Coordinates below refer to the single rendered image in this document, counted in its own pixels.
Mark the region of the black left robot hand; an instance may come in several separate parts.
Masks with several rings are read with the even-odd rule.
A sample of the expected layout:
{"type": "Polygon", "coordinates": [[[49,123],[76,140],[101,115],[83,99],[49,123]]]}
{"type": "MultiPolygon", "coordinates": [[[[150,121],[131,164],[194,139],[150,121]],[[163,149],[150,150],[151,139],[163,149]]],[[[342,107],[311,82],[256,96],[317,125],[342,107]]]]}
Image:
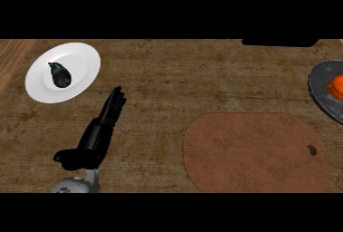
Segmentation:
{"type": "Polygon", "coordinates": [[[116,87],[108,95],[99,116],[92,120],[82,135],[79,147],[58,151],[54,156],[54,160],[63,164],[65,170],[97,169],[99,167],[108,154],[114,127],[125,104],[122,87],[116,87]]]}

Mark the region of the brown wooden cutting board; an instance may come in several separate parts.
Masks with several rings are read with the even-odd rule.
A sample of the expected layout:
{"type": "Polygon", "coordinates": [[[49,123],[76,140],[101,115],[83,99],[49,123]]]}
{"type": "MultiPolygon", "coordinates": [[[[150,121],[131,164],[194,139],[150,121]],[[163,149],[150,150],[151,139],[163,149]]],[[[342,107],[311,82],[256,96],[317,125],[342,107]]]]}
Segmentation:
{"type": "Polygon", "coordinates": [[[287,113],[207,113],[185,131],[184,164],[206,192],[324,192],[332,161],[320,133],[287,113]]]}

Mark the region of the orange squash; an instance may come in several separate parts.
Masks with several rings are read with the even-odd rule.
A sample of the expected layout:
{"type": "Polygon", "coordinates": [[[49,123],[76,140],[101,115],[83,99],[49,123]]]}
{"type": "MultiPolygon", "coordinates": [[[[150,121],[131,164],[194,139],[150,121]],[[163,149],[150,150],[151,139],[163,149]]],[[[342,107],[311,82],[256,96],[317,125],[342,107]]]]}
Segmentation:
{"type": "Polygon", "coordinates": [[[327,84],[327,91],[333,97],[343,101],[343,75],[339,75],[327,84]]]}

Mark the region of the white round plate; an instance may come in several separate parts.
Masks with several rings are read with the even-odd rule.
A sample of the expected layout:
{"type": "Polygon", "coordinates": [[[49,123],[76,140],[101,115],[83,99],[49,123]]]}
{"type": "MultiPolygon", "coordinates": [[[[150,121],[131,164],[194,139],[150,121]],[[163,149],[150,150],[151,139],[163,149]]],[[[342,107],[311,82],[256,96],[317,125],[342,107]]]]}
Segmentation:
{"type": "Polygon", "coordinates": [[[43,103],[64,102],[92,85],[101,70],[101,56],[86,43],[65,43],[36,59],[27,75],[26,90],[43,103]]]}

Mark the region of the dark green eggplant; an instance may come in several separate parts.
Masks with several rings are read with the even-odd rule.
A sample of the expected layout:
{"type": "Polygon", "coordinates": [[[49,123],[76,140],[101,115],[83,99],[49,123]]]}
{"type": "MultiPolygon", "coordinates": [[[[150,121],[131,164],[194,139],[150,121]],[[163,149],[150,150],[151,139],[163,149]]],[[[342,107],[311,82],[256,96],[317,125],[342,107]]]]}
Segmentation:
{"type": "Polygon", "coordinates": [[[52,81],[58,88],[67,88],[71,84],[71,73],[60,63],[49,63],[52,81]]]}

